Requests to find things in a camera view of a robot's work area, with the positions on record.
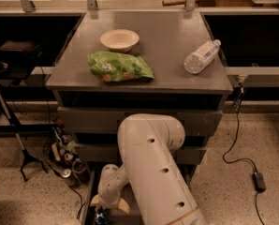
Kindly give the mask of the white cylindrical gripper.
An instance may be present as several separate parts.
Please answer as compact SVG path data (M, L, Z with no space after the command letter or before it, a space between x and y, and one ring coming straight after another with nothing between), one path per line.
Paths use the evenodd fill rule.
M99 207L100 205L104 208L119 209L122 212L125 212L126 214L130 212L130 207L128 203L123 198L121 198L120 193L104 193L100 196L96 194L92 198L90 206Z

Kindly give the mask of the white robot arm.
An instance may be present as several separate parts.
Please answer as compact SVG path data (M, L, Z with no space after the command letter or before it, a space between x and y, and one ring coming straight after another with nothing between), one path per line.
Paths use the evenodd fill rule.
M117 134L123 164L103 167L91 205L128 213L121 190L130 185L144 225L208 225L172 157L184 139L184 126L172 116L128 116Z

